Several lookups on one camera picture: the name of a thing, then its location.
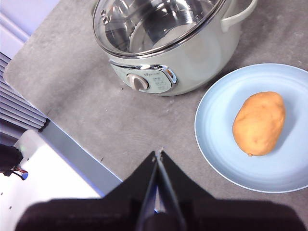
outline white cooker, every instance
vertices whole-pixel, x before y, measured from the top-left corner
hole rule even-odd
[[[162,96],[208,82],[231,58],[240,22],[237,0],[100,0],[93,16],[98,44],[134,90]]]

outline glass lid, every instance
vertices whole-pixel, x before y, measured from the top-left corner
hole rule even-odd
[[[185,39],[224,0],[100,0],[93,17],[99,45],[109,53],[139,56]]]

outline gray countertop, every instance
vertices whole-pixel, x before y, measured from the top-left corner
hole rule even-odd
[[[150,151],[164,146],[179,167],[215,197],[286,204],[308,226],[308,188],[253,192],[225,180],[203,158],[194,136],[194,115],[213,81],[184,95],[159,97],[134,92],[115,75],[92,33],[95,1],[60,1],[8,65],[5,80],[97,160],[104,157],[102,163],[121,179]],[[307,12],[306,0],[260,0],[216,80],[257,63],[308,69]]]

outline pot handle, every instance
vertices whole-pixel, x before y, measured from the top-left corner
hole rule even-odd
[[[245,10],[243,10],[242,12],[240,12],[236,15],[227,17],[227,18],[223,18],[220,21],[222,31],[227,32],[228,29],[230,28],[230,26],[237,24],[237,23],[241,22],[242,20],[244,20],[245,18],[247,18],[252,13],[252,11],[254,11],[255,7],[257,6],[257,2],[258,2],[258,0],[252,0],[250,5]],[[230,6],[229,6],[229,9],[225,13],[225,15],[227,15],[228,12],[230,12],[230,9],[232,9],[232,10],[234,9],[235,4],[236,4],[236,1],[233,0],[231,2]]]

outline blue plate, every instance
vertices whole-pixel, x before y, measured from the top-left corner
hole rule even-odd
[[[286,119],[272,152],[249,157],[232,134],[244,101],[262,91],[284,100]],[[198,146],[220,175],[246,189],[285,193],[308,186],[308,72],[284,64],[256,64],[217,81],[202,98],[195,117]]]

